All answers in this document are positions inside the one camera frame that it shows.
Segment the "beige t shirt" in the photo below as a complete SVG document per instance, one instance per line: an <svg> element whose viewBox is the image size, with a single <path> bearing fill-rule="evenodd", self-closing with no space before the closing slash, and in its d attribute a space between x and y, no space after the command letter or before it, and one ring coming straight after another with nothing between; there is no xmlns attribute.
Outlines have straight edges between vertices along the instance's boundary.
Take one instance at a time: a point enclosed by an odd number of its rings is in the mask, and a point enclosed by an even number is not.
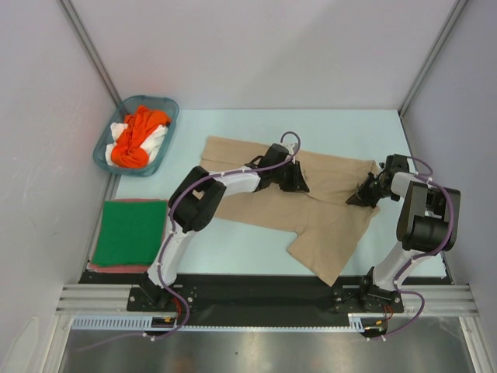
<svg viewBox="0 0 497 373"><path fill-rule="evenodd" d="M333 285L379 211L348 205L347 199L379 169L359 160L299 151L309 193L283 192L273 184L256 193L226 197L216 217L286 232L297 238L287 252L327 285Z"/></svg>

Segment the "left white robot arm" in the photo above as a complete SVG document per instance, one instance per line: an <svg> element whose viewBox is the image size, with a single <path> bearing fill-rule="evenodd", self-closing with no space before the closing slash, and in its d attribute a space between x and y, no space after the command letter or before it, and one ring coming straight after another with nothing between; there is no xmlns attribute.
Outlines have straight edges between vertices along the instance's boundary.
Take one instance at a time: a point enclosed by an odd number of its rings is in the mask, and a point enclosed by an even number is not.
<svg viewBox="0 0 497 373"><path fill-rule="evenodd" d="M272 144L265 155L237 169L209 172L202 166L189 171L169 199L166 234L139 288L145 302L161 311L170 305L179 263L193 236L206 228L225 197L255 193L276 184L284 192L307 193L296 156L301 143Z"/></svg>

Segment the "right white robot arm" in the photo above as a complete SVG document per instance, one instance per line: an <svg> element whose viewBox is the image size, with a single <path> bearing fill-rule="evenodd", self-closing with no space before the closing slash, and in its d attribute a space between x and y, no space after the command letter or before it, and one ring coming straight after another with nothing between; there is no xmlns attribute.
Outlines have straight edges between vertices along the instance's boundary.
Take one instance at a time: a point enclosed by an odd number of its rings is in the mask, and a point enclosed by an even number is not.
<svg viewBox="0 0 497 373"><path fill-rule="evenodd" d="M398 243L371 267L352 296L365 312L381 312L401 300L400 287L422 262L453 248L457 239L461 192L435 183L433 171L411 173L406 155L393 154L369 173L348 198L348 205L376 207L381 199L403 201L398 218Z"/></svg>

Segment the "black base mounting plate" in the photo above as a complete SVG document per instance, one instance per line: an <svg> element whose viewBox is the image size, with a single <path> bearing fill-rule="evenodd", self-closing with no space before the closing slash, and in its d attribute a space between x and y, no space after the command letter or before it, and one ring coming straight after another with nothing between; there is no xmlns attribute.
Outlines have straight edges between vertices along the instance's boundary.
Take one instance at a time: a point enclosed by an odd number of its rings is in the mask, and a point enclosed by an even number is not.
<svg viewBox="0 0 497 373"><path fill-rule="evenodd" d="M136 302L124 314L175 317L176 325L222 328L324 328L349 326L349 313L406 312L399 302L381 312L365 312L352 296L362 277L343 276L328 286L315 277L187 275L179 276L164 306L151 306L139 288L139 274L86 272L79 284L129 284Z"/></svg>

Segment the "white t shirt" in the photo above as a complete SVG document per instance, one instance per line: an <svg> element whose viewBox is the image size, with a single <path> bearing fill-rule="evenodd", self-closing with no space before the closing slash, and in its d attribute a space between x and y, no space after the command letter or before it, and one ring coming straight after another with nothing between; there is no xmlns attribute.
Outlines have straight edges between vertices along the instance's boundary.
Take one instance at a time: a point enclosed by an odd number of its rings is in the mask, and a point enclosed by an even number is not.
<svg viewBox="0 0 497 373"><path fill-rule="evenodd" d="M110 125L112 141L105 147L105 161L108 166L121 169L141 169L150 166L157 158L168 126L159 124L150 134L133 137L128 124L113 122Z"/></svg>

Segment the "teal plastic laundry basket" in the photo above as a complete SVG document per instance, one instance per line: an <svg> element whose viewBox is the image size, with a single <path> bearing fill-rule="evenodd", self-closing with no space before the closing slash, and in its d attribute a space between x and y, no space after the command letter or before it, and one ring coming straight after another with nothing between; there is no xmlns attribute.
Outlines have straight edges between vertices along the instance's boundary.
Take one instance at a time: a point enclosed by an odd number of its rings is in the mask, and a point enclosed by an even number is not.
<svg viewBox="0 0 497 373"><path fill-rule="evenodd" d="M150 176L160 166L179 116L172 99L132 96L111 116L93 151L95 163L112 173Z"/></svg>

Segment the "orange t shirt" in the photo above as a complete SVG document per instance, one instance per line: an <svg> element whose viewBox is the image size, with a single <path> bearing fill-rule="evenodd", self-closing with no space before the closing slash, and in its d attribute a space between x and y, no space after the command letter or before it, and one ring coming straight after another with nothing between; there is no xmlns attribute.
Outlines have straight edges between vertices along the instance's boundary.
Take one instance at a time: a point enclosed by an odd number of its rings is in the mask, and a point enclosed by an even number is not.
<svg viewBox="0 0 497 373"><path fill-rule="evenodd" d="M133 131L133 137L150 134L159 124L169 126L171 117L162 110L149 109L140 105L132 114L125 116L123 123L128 124L128 130Z"/></svg>

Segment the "aluminium frame rail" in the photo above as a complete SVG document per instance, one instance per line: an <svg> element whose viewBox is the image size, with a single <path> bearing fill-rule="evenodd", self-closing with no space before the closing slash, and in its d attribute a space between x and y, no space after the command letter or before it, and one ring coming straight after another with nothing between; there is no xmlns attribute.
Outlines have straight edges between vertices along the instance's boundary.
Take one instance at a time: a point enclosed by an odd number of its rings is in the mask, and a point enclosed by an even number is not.
<svg viewBox="0 0 497 373"><path fill-rule="evenodd" d="M124 314L127 304L137 299L131 292L137 285L129 284L68 284L64 286L57 303L56 313L77 314ZM477 306L467 285L408 285L402 288L403 305L407 315L414 315L425 299L422 314L427 317L476 317Z"/></svg>

